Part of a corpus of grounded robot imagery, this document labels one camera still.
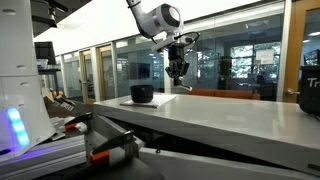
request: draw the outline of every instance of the blue light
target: blue light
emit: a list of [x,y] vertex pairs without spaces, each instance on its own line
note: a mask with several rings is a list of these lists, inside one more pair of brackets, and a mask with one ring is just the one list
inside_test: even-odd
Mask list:
[[28,134],[26,132],[26,129],[24,127],[24,124],[21,120],[20,113],[15,108],[8,109],[8,116],[11,121],[11,125],[13,127],[13,130],[17,136],[17,139],[19,141],[19,144],[21,146],[27,146],[30,143]]

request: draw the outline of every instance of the white table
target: white table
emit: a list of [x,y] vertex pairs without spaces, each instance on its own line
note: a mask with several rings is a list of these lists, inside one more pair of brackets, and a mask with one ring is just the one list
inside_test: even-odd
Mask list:
[[96,113],[306,173],[320,166],[320,122],[296,104],[178,95],[158,109],[95,103]]

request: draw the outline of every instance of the white paper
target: white paper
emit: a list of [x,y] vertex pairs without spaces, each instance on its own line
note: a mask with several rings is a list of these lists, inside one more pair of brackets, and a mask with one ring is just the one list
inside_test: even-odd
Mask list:
[[149,103],[135,103],[132,100],[126,101],[123,103],[120,103],[120,105],[123,106],[138,106],[138,107],[149,107],[149,108],[158,108],[165,103],[171,101],[173,98],[175,98],[177,95],[168,95],[168,94],[163,94],[163,95],[153,95],[153,99]]
[[274,50],[260,50],[256,53],[256,60],[260,60],[260,64],[273,64],[274,63]]

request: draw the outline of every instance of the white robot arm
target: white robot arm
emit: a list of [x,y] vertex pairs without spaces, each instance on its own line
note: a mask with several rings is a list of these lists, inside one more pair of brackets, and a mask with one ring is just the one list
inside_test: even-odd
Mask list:
[[144,13],[141,9],[141,0],[127,0],[140,34],[146,38],[152,39],[159,33],[166,32],[167,39],[152,46],[153,51],[160,52],[167,49],[169,53],[169,67],[166,71],[169,77],[173,78],[174,86],[179,86],[187,90],[191,87],[182,83],[182,76],[187,73],[189,63],[184,61],[184,48],[195,43],[199,37],[199,33],[195,33],[196,38],[187,37],[182,34],[183,21],[180,11],[168,4],[162,4],[149,13]]

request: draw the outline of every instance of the black bowl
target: black bowl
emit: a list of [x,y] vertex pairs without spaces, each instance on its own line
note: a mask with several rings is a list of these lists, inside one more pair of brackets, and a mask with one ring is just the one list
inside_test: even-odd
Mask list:
[[152,85],[136,85],[131,86],[131,98],[135,103],[148,103],[153,99]]

